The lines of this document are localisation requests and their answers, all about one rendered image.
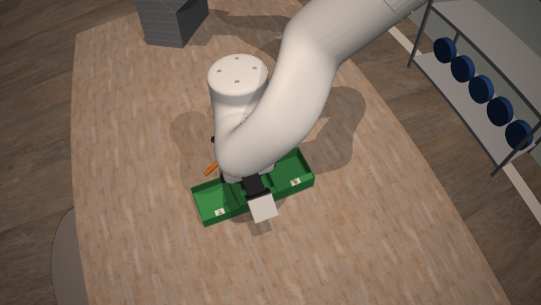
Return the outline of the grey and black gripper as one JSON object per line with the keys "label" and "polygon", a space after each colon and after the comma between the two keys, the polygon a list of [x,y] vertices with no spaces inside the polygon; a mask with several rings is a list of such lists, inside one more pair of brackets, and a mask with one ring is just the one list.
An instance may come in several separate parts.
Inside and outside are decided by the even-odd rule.
{"label": "grey and black gripper", "polygon": [[[270,167],[266,168],[265,170],[258,172],[259,175],[260,175],[260,177],[261,177],[264,173],[267,173],[267,172],[269,172],[269,171],[272,171],[274,167],[276,167],[276,164],[275,164],[275,163],[273,163]],[[229,175],[227,175],[227,174],[225,174],[224,172],[221,171],[220,179],[221,179],[222,183],[240,183],[240,184],[241,184],[241,187],[243,186],[242,189],[243,189],[243,190],[245,189],[245,187],[244,187],[244,185],[243,185],[243,181],[241,181],[241,180],[242,180],[241,178],[231,177],[231,176],[229,176]],[[240,182],[238,182],[238,181],[240,181]],[[245,189],[245,190],[246,190],[246,189]]]}

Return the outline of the green three-compartment tray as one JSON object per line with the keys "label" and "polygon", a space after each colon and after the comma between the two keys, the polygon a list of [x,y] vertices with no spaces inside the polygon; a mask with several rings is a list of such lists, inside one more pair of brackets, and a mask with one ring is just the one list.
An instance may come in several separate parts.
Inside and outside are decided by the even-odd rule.
{"label": "green three-compartment tray", "polygon": [[[298,147],[275,164],[272,171],[261,176],[264,188],[270,189],[274,202],[314,186],[316,177]],[[244,197],[247,193],[238,183],[222,183],[219,177],[190,190],[204,227],[250,211]]]}

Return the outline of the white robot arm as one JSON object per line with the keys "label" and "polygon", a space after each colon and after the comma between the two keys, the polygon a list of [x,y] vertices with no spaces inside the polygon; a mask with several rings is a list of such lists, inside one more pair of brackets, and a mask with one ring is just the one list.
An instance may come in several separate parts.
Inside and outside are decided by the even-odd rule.
{"label": "white robot arm", "polygon": [[428,1],[310,0],[283,31],[270,82],[264,62],[249,54],[210,67],[215,160],[222,172],[242,178],[255,224],[278,215],[258,172],[307,137],[339,67]]}

